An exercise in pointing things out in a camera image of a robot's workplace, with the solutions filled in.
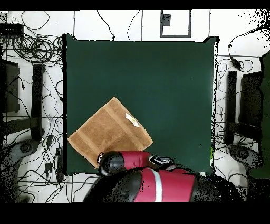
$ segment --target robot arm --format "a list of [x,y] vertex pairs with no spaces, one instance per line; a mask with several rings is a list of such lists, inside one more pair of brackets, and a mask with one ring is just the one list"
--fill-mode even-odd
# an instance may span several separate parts
[[99,155],[99,172],[103,176],[111,176],[120,171],[134,168],[150,167],[164,170],[172,166],[173,159],[152,155],[144,151],[110,151]]

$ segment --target green tabletop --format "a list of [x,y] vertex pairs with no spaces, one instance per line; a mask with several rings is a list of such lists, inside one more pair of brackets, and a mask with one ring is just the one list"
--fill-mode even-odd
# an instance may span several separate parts
[[[216,38],[66,41],[67,137],[115,96],[151,136],[146,151],[210,170]],[[97,172],[69,143],[65,153],[68,175]]]

